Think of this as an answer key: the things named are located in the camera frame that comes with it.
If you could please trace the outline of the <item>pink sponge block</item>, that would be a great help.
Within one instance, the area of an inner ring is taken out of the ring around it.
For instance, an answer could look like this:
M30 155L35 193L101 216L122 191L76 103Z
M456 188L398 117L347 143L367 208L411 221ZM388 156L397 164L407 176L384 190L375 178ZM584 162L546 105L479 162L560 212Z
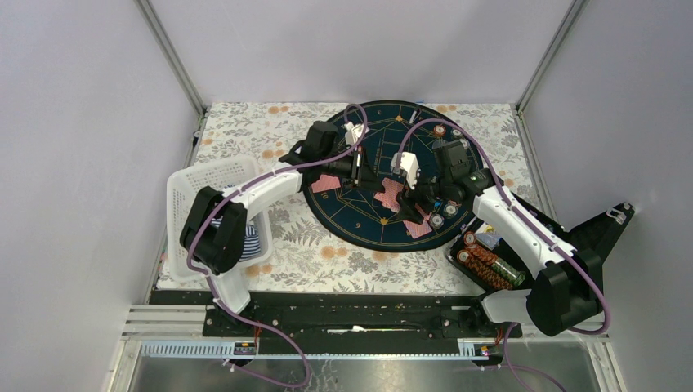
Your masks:
M374 199L379 201L383 207L389 209L390 211L398 212L400 210L400 204L396 200L396 197L397 194L404 189L404 185L398 181L386 177L382 180L382 186L384 191L377 192L374 195Z

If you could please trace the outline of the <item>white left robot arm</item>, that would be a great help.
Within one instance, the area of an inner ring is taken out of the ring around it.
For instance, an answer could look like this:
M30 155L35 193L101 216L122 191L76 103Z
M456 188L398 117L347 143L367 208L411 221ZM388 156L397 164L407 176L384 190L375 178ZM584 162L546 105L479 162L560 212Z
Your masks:
M245 308L250 294L239 267L249 220L323 175L354 189L382 192L361 147L368 131L365 123L338 128L316 121L271 171L224 190L205 186L196 194L179 243L189 269L205 277L214 301L225 310L221 322L230 333L242 336L253 327L252 311Z

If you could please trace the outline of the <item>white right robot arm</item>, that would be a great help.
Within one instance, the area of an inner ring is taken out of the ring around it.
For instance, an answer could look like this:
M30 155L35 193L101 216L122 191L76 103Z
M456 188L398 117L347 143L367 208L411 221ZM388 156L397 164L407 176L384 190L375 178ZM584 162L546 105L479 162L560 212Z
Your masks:
M415 154L400 149L391 170L405 178L398 195L399 213L419 222L420 207L441 200L459 203L491 225L519 256L534 280L529 289L498 289L470 312L468 323L479 336L489 336L501 323L532 323L542 333L555 336L565 330L580 332L586 319L602 314L601 327L610 326L610 310L602 290L602 258L592 250L579 250L551 232L532 216L503 185L490 164L472 170L467 157L472 139L439 143L433 149L438 174L421 174Z

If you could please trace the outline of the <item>red card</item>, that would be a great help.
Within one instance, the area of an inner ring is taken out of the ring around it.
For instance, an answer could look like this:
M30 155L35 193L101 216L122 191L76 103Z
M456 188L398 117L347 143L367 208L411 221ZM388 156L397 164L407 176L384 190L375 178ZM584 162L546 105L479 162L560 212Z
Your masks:
M409 220L402 221L402 223L405 225L407 233L412 239L420 238L422 236L430 234L433 231L433 228L429 224L431 214L427 214L419 205L416 205L415 208L423 218L423 222L417 224Z
M336 176L322 174L318 180L311 184L312 193L323 193L333 189L339 189L342 183Z

